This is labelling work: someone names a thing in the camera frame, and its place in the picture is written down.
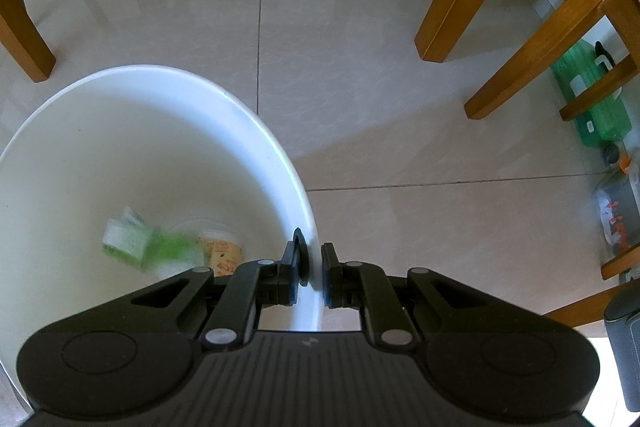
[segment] white bucket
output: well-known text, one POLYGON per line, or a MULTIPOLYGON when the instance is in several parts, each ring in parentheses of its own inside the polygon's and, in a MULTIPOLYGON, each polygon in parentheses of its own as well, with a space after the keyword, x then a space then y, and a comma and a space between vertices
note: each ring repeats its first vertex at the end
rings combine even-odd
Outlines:
POLYGON ((39 328, 156 281, 102 251, 130 206, 167 229, 203 219, 239 233, 245 260, 279 259, 296 227, 311 281, 266 329, 319 329, 321 258, 306 194, 282 147, 244 104, 173 68, 124 66, 63 89, 0 156, 0 361, 39 328))

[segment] teal object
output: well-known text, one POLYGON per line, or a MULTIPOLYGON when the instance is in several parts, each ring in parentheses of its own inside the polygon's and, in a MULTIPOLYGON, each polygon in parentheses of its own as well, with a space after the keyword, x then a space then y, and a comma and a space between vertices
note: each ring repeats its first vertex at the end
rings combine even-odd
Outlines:
MULTIPOLYGON (((593 86, 607 72, 603 64, 596 64, 597 58, 594 47, 581 39, 551 66, 567 103, 575 100, 578 94, 593 86)), ((613 94, 574 121, 580 140, 586 147, 619 142, 631 131, 625 105, 613 94)))

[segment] screw head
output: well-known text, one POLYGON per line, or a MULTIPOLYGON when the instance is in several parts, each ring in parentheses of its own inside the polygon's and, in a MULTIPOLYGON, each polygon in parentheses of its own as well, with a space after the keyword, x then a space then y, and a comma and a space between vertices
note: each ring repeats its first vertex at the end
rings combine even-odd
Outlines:
POLYGON ((389 346, 406 346, 414 336, 406 330, 386 330, 380 335, 380 339, 389 346))
POLYGON ((231 344, 237 337, 238 335, 236 332, 228 328, 216 328, 215 330, 209 330, 204 334, 204 339, 209 344, 216 344, 217 346, 231 344))

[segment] green plastic box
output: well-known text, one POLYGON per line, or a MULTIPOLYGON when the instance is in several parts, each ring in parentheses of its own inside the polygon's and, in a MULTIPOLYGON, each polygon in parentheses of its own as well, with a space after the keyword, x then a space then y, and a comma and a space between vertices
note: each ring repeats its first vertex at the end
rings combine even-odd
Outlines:
MULTIPOLYGON (((606 66, 596 63, 597 59, 595 48, 581 39, 551 66, 567 103, 607 73, 606 66)), ((615 93, 574 121, 580 140, 586 147, 600 147, 603 142, 619 142, 631 130, 625 105, 615 93)))

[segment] floor tile grout line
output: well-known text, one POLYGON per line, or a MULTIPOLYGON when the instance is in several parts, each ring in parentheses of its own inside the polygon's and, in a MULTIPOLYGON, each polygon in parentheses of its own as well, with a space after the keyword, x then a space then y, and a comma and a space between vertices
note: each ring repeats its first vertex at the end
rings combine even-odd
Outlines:
POLYGON ((260 24, 262 22, 262 0, 258 0, 258 54, 255 63, 255 114, 260 114, 260 24))
POLYGON ((496 178, 493 180, 462 180, 457 182, 433 182, 433 183, 407 183, 396 185, 371 185, 369 187, 334 187, 334 188, 307 188, 306 192, 334 192, 336 190, 366 190, 368 188, 412 188, 412 187, 437 187, 440 185, 470 185, 476 183, 519 182, 528 180, 553 180, 563 178, 580 178, 585 176, 602 176, 607 172, 590 172, 587 174, 555 174, 552 176, 526 176, 524 178, 496 178))

